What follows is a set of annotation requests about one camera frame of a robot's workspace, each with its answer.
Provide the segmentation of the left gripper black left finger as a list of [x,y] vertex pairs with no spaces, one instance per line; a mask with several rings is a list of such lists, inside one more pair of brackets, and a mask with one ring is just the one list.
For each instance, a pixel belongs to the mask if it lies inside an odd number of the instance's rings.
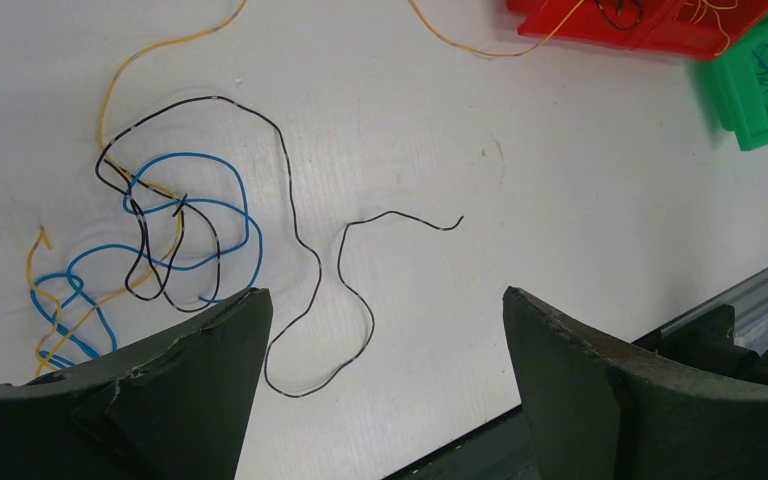
[[0,479],[231,479],[273,318],[250,288],[147,338],[0,384]]

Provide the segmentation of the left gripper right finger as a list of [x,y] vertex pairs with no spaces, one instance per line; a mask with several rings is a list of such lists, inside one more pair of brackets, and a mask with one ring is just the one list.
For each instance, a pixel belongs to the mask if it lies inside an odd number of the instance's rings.
[[541,478],[768,479],[768,350],[722,375],[515,287],[503,323]]

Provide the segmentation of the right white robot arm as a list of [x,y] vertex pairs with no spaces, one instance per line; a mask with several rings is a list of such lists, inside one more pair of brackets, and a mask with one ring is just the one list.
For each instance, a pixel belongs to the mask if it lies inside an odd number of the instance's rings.
[[768,385],[768,348],[757,353],[737,345],[734,326],[735,308],[721,305],[670,333],[654,330],[634,344],[699,370]]

